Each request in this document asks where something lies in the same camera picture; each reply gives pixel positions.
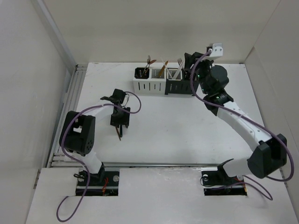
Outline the gold knife green handle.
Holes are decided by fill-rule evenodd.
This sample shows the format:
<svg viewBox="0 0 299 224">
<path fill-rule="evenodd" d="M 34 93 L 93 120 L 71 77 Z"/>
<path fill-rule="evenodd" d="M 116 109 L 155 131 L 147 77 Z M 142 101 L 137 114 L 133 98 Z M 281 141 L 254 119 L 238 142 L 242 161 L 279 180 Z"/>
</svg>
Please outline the gold knife green handle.
<svg viewBox="0 0 299 224">
<path fill-rule="evenodd" d="M 120 134 L 120 138 L 122 138 L 122 136 L 123 136 L 122 125 L 120 126 L 119 134 Z"/>
<path fill-rule="evenodd" d="M 162 74 L 163 74 L 165 68 L 167 67 L 168 62 L 169 62 L 169 61 L 166 61 L 166 62 L 163 63 L 164 65 L 163 65 L 163 67 L 160 69 L 159 74 L 158 74 L 158 77 L 161 77 L 161 76 L 162 76 Z"/>
</svg>

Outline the rose gold metal fork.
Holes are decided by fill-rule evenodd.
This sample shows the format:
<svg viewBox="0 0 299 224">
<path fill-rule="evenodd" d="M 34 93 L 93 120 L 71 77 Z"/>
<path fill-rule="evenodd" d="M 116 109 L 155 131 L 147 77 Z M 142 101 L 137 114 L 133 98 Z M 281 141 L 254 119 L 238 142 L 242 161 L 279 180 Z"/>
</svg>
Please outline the rose gold metal fork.
<svg viewBox="0 0 299 224">
<path fill-rule="evenodd" d="M 182 74 L 185 73 L 185 61 L 182 58 L 178 59 L 178 70 L 180 69 L 180 71 L 182 72 Z"/>
</svg>

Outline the silver metal spoon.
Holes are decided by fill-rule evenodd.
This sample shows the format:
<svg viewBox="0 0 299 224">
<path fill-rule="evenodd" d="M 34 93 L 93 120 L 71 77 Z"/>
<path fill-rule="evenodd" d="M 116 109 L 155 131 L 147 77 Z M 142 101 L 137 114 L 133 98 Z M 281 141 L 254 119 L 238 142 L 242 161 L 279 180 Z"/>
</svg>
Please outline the silver metal spoon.
<svg viewBox="0 0 299 224">
<path fill-rule="evenodd" d="M 146 64 L 146 66 L 145 66 L 145 68 L 144 68 L 143 74 L 145 74 L 146 69 L 149 67 L 149 65 L 150 65 L 150 61 L 151 61 L 151 57 L 150 57 L 150 55 L 148 55 L 148 57 L 147 57 L 147 64 Z"/>
</svg>

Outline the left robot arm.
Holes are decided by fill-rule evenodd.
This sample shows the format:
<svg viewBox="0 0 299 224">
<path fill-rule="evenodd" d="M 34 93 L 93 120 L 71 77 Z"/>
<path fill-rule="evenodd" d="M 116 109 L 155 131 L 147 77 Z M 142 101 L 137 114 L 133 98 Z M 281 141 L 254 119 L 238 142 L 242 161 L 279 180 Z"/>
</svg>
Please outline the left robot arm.
<svg viewBox="0 0 299 224">
<path fill-rule="evenodd" d="M 110 117 L 110 125 L 115 127 L 118 138 L 121 139 L 122 127 L 129 127 L 130 108 L 122 105 L 127 97 L 128 92 L 115 89 L 112 96 L 101 98 L 109 101 L 108 104 L 93 106 L 83 113 L 67 113 L 59 145 L 67 158 L 83 165 L 84 170 L 75 174 L 82 179 L 82 184 L 89 180 L 91 185 L 97 186 L 107 180 L 105 166 L 93 150 L 96 121 Z"/>
</svg>

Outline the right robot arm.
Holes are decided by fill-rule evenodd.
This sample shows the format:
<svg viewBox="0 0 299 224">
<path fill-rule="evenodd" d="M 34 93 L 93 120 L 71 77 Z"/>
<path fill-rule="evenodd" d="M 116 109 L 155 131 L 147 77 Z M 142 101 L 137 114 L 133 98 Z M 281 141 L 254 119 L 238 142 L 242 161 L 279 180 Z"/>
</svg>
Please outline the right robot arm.
<svg viewBox="0 0 299 224">
<path fill-rule="evenodd" d="M 206 59 L 211 53 L 211 49 L 204 54 L 185 53 L 184 69 L 190 75 L 190 82 L 198 81 L 205 95 L 201 101 L 206 108 L 231 126 L 252 150 L 249 158 L 230 159 L 219 164 L 216 178 L 223 184 L 237 175 L 253 174 L 260 179 L 268 178 L 287 162 L 286 138 L 270 133 L 240 109 L 225 91 L 229 83 L 227 70 Z"/>
</svg>

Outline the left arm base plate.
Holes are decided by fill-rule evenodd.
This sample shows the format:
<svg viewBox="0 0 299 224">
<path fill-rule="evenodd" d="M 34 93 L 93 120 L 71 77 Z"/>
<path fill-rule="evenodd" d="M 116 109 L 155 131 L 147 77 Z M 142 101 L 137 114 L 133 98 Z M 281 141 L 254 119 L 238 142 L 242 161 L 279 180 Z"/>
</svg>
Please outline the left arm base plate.
<svg viewBox="0 0 299 224">
<path fill-rule="evenodd" d="M 101 171 L 100 174 L 91 174 L 85 196 L 118 196 L 119 171 Z M 77 178 L 76 196 L 82 196 L 87 184 L 87 172 L 79 171 L 73 175 Z"/>
</svg>

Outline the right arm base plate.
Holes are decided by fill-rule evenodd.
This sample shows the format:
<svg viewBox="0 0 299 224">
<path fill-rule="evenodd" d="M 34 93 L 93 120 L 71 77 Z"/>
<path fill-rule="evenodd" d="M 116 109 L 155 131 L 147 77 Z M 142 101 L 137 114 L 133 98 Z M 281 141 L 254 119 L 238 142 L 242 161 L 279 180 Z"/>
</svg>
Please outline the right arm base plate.
<svg viewBox="0 0 299 224">
<path fill-rule="evenodd" d="M 205 196 L 247 196 L 246 188 L 237 177 L 228 177 L 216 170 L 203 170 L 200 183 Z"/>
</svg>

